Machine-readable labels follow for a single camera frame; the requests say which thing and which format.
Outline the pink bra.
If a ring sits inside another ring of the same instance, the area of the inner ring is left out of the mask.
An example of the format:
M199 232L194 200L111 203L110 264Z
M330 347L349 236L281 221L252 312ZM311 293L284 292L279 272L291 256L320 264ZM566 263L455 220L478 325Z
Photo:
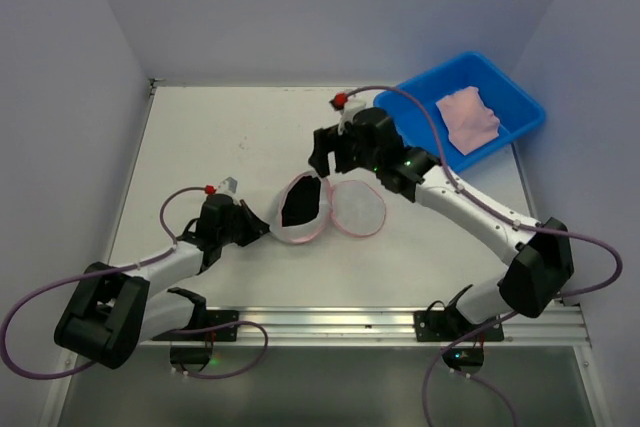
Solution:
M436 102L449 142L468 155L499 137L500 120L483 102L479 89L468 86Z

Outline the black bra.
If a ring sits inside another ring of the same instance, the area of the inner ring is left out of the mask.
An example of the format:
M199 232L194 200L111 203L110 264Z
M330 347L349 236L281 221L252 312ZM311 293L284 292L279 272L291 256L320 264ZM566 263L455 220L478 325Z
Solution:
M319 213L321 182L317 177L305 175L296 180L286 195L281 207L284 227L295 227L310 223Z

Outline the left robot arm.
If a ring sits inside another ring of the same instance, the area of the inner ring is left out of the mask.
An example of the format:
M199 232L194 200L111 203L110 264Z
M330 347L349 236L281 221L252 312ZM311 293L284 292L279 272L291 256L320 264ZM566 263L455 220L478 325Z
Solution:
M203 296L179 287L216 263L224 247L245 247L269 232L246 204L210 194L168 254L130 270L95 262L85 270L54 330L54 342L116 369L139 343L162 335L196 335L213 325Z

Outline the white mesh laundry bag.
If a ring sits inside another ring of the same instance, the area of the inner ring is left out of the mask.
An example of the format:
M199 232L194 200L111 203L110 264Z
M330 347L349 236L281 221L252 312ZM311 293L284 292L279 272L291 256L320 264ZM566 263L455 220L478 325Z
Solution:
M281 219L283 197L292 184L302 176L317 177L321 182L318 216L310 223L284 227ZM360 180L331 183L313 171L296 176L274 198L267 214L270 233L279 241L300 245L314 241L329 225L353 238L376 235L384 226L387 208L382 197L367 183Z

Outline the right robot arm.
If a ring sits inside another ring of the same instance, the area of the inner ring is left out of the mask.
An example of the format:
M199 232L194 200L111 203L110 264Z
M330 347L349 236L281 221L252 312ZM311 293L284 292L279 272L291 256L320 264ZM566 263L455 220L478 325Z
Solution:
M463 288L437 313L432 326L461 336L482 323L514 311L538 317L574 273L566 226L549 218L530 232L533 218L511 213L460 178L442 160L408 146L382 109L358 108L313 134L310 166L322 177L361 168L387 190L429 208L488 247L505 265L503 275Z

